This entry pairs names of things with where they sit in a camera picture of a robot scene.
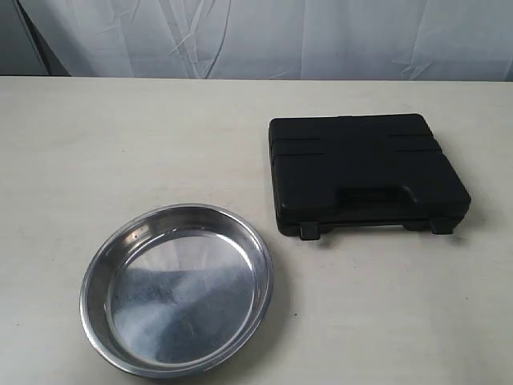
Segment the black plastic tool case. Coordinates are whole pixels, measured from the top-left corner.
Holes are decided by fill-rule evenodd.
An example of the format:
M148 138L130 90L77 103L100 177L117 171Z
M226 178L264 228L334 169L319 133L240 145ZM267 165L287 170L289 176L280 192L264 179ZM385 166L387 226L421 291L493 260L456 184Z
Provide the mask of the black plastic tool case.
M384 225L447 235L471 204L416 113L275 118L269 158L277 228L303 241Z

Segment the round stainless steel tray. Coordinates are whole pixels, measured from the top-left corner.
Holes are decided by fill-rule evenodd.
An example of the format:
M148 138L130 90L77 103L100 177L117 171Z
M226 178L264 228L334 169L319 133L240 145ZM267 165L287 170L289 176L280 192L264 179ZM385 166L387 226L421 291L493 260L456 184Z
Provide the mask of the round stainless steel tray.
M141 378L208 371L254 335L273 295L273 260L256 229L214 205L169 205L117 229L79 294L88 342Z

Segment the white wrinkled backdrop curtain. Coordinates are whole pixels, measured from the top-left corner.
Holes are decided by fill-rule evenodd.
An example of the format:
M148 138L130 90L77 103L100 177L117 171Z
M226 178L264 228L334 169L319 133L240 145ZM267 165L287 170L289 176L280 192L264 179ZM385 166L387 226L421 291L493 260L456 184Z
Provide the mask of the white wrinkled backdrop curtain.
M24 1L72 76L511 81L509 1Z

